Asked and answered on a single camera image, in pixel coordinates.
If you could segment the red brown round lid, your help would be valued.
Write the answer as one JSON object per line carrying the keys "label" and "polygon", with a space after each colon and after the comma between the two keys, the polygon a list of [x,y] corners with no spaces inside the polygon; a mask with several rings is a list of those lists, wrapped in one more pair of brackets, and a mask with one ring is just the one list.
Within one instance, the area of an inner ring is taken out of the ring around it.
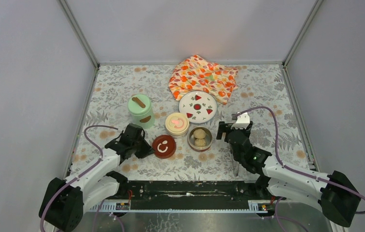
{"label": "red brown round lid", "polygon": [[176,142],[170,135],[160,135],[152,143],[154,155],[160,159],[171,157],[176,151]]}

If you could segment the green container cup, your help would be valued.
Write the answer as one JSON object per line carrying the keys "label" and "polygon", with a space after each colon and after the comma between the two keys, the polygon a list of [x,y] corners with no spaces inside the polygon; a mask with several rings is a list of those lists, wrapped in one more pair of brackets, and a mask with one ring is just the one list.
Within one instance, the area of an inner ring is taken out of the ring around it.
{"label": "green container cup", "polygon": [[145,130],[151,128],[155,123],[153,110],[149,110],[142,115],[132,114],[132,122]]}

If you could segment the cream lid pink handle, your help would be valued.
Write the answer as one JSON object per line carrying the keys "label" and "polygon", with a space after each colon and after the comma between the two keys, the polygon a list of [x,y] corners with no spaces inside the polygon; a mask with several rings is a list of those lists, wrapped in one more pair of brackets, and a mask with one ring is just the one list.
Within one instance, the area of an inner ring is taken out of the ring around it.
{"label": "cream lid pink handle", "polygon": [[165,120],[166,131],[174,138],[185,136],[190,127],[190,122],[186,115],[182,113],[172,113]]}

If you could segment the green lid brown handle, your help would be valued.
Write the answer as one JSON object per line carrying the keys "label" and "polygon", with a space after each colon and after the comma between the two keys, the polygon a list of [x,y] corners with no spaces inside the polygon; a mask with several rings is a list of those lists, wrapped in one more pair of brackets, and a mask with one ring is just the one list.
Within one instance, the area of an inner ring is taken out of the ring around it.
{"label": "green lid brown handle", "polygon": [[151,100],[144,94],[136,94],[128,101],[128,111],[134,116],[142,116],[151,109]]}

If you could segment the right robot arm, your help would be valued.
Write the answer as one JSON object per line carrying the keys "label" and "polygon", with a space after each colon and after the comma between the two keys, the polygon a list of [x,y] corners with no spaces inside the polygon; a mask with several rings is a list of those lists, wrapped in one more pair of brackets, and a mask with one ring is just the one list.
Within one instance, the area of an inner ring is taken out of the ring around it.
{"label": "right robot arm", "polygon": [[249,140],[251,125],[234,128],[233,123],[219,122],[216,139],[230,145],[236,163],[259,175],[255,194],[261,199],[274,195],[309,205],[330,221],[350,227],[359,206],[357,189],[341,172],[319,173],[291,164],[280,164],[277,157],[258,148]]}

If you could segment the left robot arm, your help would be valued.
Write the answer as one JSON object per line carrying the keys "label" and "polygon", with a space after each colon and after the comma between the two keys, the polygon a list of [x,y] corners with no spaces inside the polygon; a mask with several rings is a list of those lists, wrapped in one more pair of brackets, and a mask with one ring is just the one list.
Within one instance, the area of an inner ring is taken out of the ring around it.
{"label": "left robot arm", "polygon": [[100,155],[79,173],[64,179],[56,177],[49,182],[39,210],[42,232],[45,231],[45,223],[60,232],[73,231],[86,211],[109,197],[130,201],[132,191],[128,179],[115,169],[131,155],[143,159],[154,153],[145,140],[144,129],[136,124],[128,124],[117,138],[104,147],[89,138],[87,131],[91,128],[85,128],[84,137],[99,150]]}

